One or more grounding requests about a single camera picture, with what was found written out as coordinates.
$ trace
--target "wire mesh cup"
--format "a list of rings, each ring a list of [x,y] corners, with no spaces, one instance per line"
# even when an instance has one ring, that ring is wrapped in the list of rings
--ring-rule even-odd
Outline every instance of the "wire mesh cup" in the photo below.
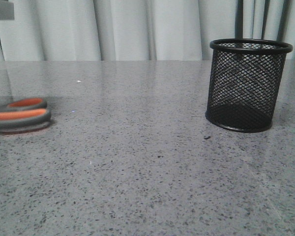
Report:
[[[219,39],[213,49],[206,118],[237,132],[272,126],[288,43],[258,39]]]

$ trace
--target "scissors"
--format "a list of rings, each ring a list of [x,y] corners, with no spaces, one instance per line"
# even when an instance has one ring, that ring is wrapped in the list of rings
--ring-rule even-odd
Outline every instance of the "scissors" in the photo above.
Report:
[[[26,98],[0,107],[0,129],[17,128],[50,121],[47,102],[39,97]]]

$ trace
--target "countertop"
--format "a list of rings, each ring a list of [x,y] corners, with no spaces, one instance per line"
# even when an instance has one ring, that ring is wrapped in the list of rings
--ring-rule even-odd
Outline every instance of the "countertop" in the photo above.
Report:
[[[295,60],[271,129],[205,118],[211,61],[0,62],[0,236],[295,236]]]

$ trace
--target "gray scissor handle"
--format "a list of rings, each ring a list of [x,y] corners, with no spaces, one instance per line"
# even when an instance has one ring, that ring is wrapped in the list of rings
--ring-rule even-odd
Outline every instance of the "gray scissor handle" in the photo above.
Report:
[[[0,106],[0,112],[26,111],[38,108],[46,108],[47,101],[40,97],[32,97],[12,102],[5,106]]]
[[[35,109],[31,111],[21,111],[21,112],[33,112],[36,111],[37,115],[33,115],[27,118],[14,118],[14,119],[3,119],[0,117],[0,129],[18,128],[28,125],[34,125],[50,121],[51,111],[48,109]]]

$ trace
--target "white curtain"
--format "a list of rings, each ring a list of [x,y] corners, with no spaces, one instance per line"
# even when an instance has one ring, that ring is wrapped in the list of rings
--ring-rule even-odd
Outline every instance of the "white curtain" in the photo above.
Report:
[[[291,43],[295,0],[10,0],[0,60],[200,60],[219,38]]]

